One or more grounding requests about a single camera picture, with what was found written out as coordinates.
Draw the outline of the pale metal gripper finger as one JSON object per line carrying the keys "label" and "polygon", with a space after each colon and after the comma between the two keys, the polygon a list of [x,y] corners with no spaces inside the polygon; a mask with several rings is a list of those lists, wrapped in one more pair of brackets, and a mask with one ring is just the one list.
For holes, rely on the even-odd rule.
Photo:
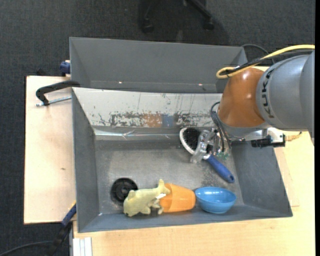
{"label": "pale metal gripper finger", "polygon": [[209,147],[200,148],[200,149],[192,149],[190,162],[195,164],[200,162],[201,160],[207,160],[211,156],[211,152]]}
{"label": "pale metal gripper finger", "polygon": [[200,132],[200,135],[198,137],[198,142],[197,142],[197,150],[199,152],[207,152],[208,151],[208,145],[213,137],[213,131],[212,130],[202,130]]}

